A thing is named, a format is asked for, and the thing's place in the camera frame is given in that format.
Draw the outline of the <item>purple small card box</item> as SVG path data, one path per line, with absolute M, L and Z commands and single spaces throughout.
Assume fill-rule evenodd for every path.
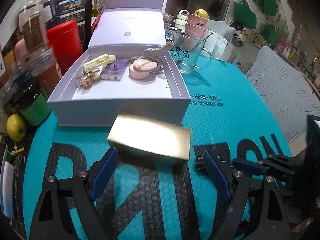
M 120 81 L 127 69 L 127 60 L 118 59 L 103 67 L 100 78 L 108 81 Z

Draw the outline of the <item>beige claw hair clip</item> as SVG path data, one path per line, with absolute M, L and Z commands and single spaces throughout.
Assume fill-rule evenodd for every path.
M 131 65 L 136 59 L 148 59 L 154 62 L 157 62 L 158 67 L 152 71 L 155 72 L 157 71 L 161 65 L 162 65 L 162 60 L 161 60 L 161 55 L 164 53 L 168 52 L 174 47 L 174 43 L 172 41 L 168 41 L 166 45 L 164 45 L 161 48 L 147 48 L 142 52 L 141 56 L 134 56 L 128 60 L 128 64 Z

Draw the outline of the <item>pink round soap case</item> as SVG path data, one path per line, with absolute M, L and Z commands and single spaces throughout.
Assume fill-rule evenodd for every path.
M 129 76 L 135 80 L 143 80 L 149 77 L 150 72 L 139 72 L 134 68 L 134 65 L 129 66 Z

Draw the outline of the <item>tall brown spice jar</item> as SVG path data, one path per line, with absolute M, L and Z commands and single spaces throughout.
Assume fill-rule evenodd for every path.
M 26 10 L 21 16 L 21 24 L 28 53 L 47 47 L 46 24 L 41 4 Z

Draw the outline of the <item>metal spoon in mug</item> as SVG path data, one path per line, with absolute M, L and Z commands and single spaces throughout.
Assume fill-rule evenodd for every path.
M 204 50 L 212 60 L 211 52 L 204 47 L 208 37 L 189 37 L 185 32 L 178 31 L 174 34 L 174 48 L 171 50 L 171 56 L 176 65 L 181 63 L 195 65 L 202 50 Z

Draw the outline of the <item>green lidded dark jar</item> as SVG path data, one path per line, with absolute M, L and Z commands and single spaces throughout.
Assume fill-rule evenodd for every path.
M 47 99 L 37 83 L 30 83 L 16 94 L 16 105 L 31 126 L 39 126 L 50 113 Z

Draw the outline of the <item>orange labelled wide jar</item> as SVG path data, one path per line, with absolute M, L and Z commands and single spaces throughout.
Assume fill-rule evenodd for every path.
M 52 47 L 42 48 L 29 56 L 29 70 L 37 77 L 47 97 L 60 82 L 62 73 Z

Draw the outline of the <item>lavender gift box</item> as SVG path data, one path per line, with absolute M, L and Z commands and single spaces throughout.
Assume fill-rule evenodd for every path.
M 190 94 L 165 47 L 164 0 L 105 0 L 105 9 L 88 48 L 72 64 L 48 99 L 61 126 L 111 126 L 121 113 L 180 124 Z M 130 66 L 149 48 L 160 50 L 160 67 L 142 80 Z M 114 55 L 114 72 L 88 89 L 79 87 L 84 64 L 104 54 Z

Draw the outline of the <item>cream hair clip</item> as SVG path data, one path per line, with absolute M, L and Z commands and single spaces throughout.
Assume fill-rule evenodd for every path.
M 114 61 L 116 61 L 116 57 L 114 55 L 104 54 L 99 57 L 96 57 L 95 59 L 92 59 L 91 61 L 84 63 L 83 70 L 84 72 L 90 72 L 101 66 L 111 64 Z

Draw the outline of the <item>purple lidded jar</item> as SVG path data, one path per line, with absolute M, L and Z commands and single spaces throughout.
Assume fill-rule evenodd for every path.
M 59 23 L 59 10 L 56 0 L 40 0 L 43 6 L 46 29 L 51 29 Z

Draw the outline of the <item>grey quilted chair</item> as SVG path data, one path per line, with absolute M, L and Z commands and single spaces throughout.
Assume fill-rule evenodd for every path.
M 276 122 L 287 142 L 306 135 L 307 116 L 319 116 L 319 96 L 303 74 L 270 47 L 259 49 L 253 66 L 242 73 L 235 65 L 213 60 L 203 76 L 226 106 L 224 117 L 255 131 Z

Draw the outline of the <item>red cylindrical canister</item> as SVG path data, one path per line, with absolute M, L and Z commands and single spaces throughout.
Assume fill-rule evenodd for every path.
M 46 31 L 48 44 L 53 48 L 61 72 L 64 75 L 81 56 L 82 46 L 75 20 L 61 23 Z

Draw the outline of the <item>gold rectangular box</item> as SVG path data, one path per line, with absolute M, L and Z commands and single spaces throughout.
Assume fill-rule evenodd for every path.
M 153 163 L 181 165 L 190 159 L 191 130 L 131 114 L 120 114 L 107 136 L 111 146 Z

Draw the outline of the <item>teal bubble mailer mat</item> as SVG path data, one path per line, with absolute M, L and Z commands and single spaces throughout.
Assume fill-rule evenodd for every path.
M 120 156 L 96 207 L 116 239 L 207 239 L 221 200 L 195 167 L 198 146 L 215 146 L 227 160 L 257 161 L 291 151 L 271 111 L 240 70 L 214 60 L 185 75 L 191 103 L 182 125 L 191 130 L 190 160 L 180 166 Z M 30 231 L 43 182 L 89 168 L 108 150 L 108 127 L 61 127 L 54 114 L 37 129 L 23 182 L 23 217 Z

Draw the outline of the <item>yellow fruit on cups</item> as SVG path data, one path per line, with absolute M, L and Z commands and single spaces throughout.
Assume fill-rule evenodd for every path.
M 204 9 L 197 9 L 194 12 L 194 15 L 202 17 L 202 18 L 206 18 L 206 19 L 209 18 L 208 12 L 206 12 Z

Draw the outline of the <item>green hanging bag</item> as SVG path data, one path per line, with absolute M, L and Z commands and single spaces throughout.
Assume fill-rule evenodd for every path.
M 246 28 L 255 29 L 257 27 L 256 14 L 243 4 L 234 3 L 234 19 Z

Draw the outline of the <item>round pink compact with band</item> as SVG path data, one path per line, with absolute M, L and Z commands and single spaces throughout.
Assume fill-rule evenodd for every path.
M 158 67 L 158 64 L 148 59 L 136 59 L 133 62 L 133 67 L 138 72 L 152 72 Z

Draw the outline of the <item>gold beaded hair accessory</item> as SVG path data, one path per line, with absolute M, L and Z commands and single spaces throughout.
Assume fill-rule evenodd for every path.
M 95 83 L 100 81 L 99 70 L 90 70 L 88 72 L 84 72 L 81 75 L 76 77 L 77 87 L 80 89 L 89 89 Z

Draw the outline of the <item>yellow green lemon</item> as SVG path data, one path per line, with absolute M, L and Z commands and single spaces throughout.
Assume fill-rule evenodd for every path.
M 7 120 L 7 133 L 15 142 L 21 142 L 27 132 L 26 124 L 19 114 L 12 114 Z

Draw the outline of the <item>glass mug with cartoon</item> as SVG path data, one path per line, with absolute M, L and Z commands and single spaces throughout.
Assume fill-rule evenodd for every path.
M 212 53 L 204 45 L 205 38 L 193 36 L 190 37 L 185 31 L 176 31 L 172 39 L 174 47 L 171 49 L 171 57 L 175 61 L 178 70 L 182 74 L 190 74 L 195 68 L 201 68 L 197 61 L 202 52 L 208 54 L 208 62 L 203 65 L 207 67 L 213 60 Z

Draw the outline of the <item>white thermos bottle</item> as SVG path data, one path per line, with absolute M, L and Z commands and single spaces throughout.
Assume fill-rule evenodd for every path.
M 176 19 L 174 20 L 175 27 L 181 28 L 183 31 L 185 30 L 185 24 L 188 21 L 189 11 L 180 10 Z

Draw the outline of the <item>black snack pouch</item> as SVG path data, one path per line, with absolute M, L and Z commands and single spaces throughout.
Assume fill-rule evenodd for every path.
M 92 0 L 56 0 L 60 23 L 75 20 L 82 50 L 85 51 L 91 39 Z

